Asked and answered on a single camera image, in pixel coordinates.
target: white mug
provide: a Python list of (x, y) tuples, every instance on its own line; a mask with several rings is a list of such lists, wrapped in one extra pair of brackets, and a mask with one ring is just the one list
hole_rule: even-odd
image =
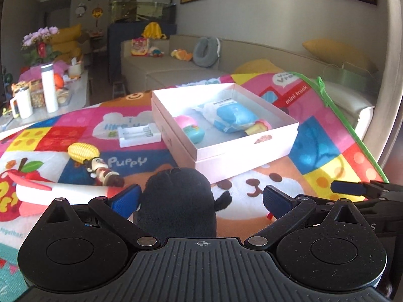
[(11, 112), (13, 117), (17, 118), (18, 114), (15, 111), (15, 101), (17, 101), (18, 111), (21, 118), (28, 118), (33, 114), (31, 103), (31, 90), (28, 86), (21, 87), (15, 92), (15, 97), (10, 100)]

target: white thermos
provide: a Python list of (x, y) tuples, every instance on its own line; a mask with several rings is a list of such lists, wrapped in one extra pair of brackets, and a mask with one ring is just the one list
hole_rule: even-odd
[(54, 84), (53, 63), (41, 66), (42, 86), (44, 88), (44, 97), (46, 110), (49, 114), (59, 110), (57, 103), (56, 86)]

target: wooden stool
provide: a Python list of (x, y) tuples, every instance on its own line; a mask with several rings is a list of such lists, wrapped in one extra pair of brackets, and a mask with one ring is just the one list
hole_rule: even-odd
[(115, 79), (112, 83), (112, 100), (116, 99), (116, 95), (123, 94), (123, 96), (127, 95), (126, 79), (124, 77)]

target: green zipper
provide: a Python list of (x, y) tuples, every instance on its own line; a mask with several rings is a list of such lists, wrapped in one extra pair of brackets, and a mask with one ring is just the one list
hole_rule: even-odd
[(322, 78), (318, 77), (317, 82), (314, 82), (314, 81), (310, 80), (308, 77), (301, 75), (300, 73), (296, 73), (296, 72), (290, 72), (290, 73), (301, 78), (305, 82), (307, 82), (307, 84), (309, 84), (315, 90), (315, 92), (317, 94), (319, 94), (319, 96), (321, 97), (325, 106), (330, 107), (333, 110), (333, 112), (336, 114), (336, 116), (343, 123), (344, 127), (346, 127), (346, 129), (349, 131), (349, 133), (353, 137), (354, 141), (358, 144), (358, 146), (364, 152), (364, 154), (369, 159), (371, 164), (374, 166), (376, 171), (380, 174), (380, 176), (382, 177), (382, 180), (385, 183), (389, 183), (388, 178), (386, 177), (385, 173), (383, 172), (383, 170), (381, 169), (379, 164), (376, 162), (375, 158), (372, 156), (371, 152), (368, 150), (368, 148), (365, 146), (365, 144), (362, 142), (362, 140), (358, 137), (354, 128), (351, 126), (351, 124), (348, 122), (346, 117), (343, 115), (343, 113), (339, 110), (339, 108), (334, 104), (333, 100), (327, 94), (327, 92), (325, 90), (325, 83), (323, 82)]

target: beige sofa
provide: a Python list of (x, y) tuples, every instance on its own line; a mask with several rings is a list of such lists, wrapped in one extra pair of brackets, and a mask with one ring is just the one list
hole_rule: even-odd
[[(162, 58), (133, 57), (131, 41), (121, 46), (122, 74), (126, 77), (130, 93), (156, 90), (171, 85), (197, 82), (231, 74), (240, 65), (256, 59), (269, 59), (285, 71), (296, 71), (316, 78), (323, 75), (326, 64), (310, 57), (261, 44), (222, 39), (220, 58), (211, 68), (200, 68), (193, 62), (180, 61), (170, 56), (174, 49), (193, 51), (199, 37), (172, 35), (169, 40), (152, 40), (165, 53)], [(334, 69), (326, 69), (331, 75)]]
[(324, 77), (325, 74), (328, 94), (353, 126), (357, 135), (361, 139), (364, 138), (371, 123), (376, 102), (368, 100), (366, 96), (345, 86), (336, 84), (338, 72), (335, 68), (294, 52), (231, 40), (221, 40), (220, 58), (213, 67), (208, 69), (170, 56), (170, 52), (174, 49), (192, 51), (198, 39), (197, 36), (173, 35), (169, 40), (153, 40), (151, 44), (165, 53), (162, 58), (133, 57), (131, 41), (123, 42), (122, 74), (126, 77), (130, 93), (216, 78), (233, 73), (237, 67), (248, 61), (269, 59), (285, 71), (298, 72), (312, 79), (318, 76)]

